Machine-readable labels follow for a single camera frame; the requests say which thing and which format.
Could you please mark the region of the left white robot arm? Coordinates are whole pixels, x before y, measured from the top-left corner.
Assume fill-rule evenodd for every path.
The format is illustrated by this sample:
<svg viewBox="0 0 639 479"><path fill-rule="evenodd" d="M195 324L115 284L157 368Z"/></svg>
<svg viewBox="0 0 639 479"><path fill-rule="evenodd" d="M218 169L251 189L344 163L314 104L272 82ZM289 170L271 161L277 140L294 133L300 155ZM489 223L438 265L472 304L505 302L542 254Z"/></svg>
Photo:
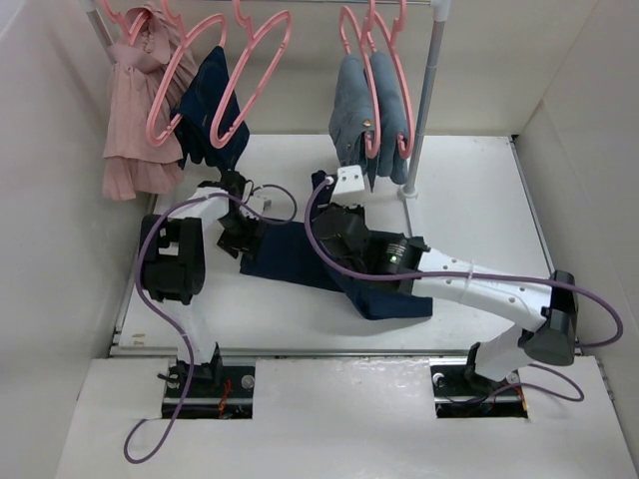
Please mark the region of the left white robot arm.
<svg viewBox="0 0 639 479"><path fill-rule="evenodd" d="M141 222L135 269L136 289L145 304L185 340L188 358L178 362L178 379L204 396L223 386L223 363L219 346L206 326L193 319L184 324L154 306L155 302L191 304L205 283L205 229L218 223L223 232L217 246L236 258L253 254L260 245L266 222L248 207L253 194L250 181L227 171L217 182L202 182L190 199L163 215L146 215Z"/></svg>

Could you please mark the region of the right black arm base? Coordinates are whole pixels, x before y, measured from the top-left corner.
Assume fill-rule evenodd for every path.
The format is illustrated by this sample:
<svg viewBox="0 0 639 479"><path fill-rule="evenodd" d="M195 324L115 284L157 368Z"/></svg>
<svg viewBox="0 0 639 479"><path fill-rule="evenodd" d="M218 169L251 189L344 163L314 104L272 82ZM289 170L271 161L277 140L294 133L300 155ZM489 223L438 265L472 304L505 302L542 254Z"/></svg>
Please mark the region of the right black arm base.
<svg viewBox="0 0 639 479"><path fill-rule="evenodd" d="M465 364L434 364L430 373L439 419L528 418L521 388L506 380L478 376Z"/></svg>

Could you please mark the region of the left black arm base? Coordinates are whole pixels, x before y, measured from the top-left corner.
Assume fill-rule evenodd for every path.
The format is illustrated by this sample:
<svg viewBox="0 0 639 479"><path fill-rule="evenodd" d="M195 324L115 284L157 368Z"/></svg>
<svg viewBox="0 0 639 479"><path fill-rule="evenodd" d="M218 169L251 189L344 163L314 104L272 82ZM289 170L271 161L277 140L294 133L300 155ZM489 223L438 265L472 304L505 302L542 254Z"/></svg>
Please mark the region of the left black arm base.
<svg viewBox="0 0 639 479"><path fill-rule="evenodd" d="M252 419L254 412L255 372L252 365L221 365L211 368L197 365L178 419ZM188 364L179 361L167 374L161 405L163 419L170 419L178 407L186 385Z"/></svg>

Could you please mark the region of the dark blue denim trousers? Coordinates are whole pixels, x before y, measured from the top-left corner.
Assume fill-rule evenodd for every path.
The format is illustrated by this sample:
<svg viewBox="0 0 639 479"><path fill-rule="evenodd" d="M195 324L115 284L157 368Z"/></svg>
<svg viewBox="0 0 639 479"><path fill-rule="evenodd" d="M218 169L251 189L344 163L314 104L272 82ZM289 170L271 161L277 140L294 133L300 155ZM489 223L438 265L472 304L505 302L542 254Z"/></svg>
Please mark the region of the dark blue denim trousers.
<svg viewBox="0 0 639 479"><path fill-rule="evenodd" d="M243 256L240 273L341 293L368 320L432 316L430 297L383 291L327 266L310 245L305 225L298 222L266 227L256 255Z"/></svg>

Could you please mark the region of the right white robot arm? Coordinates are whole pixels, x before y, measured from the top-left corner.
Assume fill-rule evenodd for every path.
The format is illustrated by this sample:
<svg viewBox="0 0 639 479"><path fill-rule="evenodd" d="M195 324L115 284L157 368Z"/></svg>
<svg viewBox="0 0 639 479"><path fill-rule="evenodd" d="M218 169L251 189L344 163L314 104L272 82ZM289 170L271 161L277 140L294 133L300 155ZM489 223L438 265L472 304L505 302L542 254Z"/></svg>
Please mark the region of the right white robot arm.
<svg viewBox="0 0 639 479"><path fill-rule="evenodd" d="M512 276L445 254L421 237L376 234L365 223L363 191L358 167L318 182L305 214L311 246L346 289L373 298L444 299L508 320L504 332L471 345L461 368L467 389L488 395L521 367L573 364L578 307L571 274Z"/></svg>

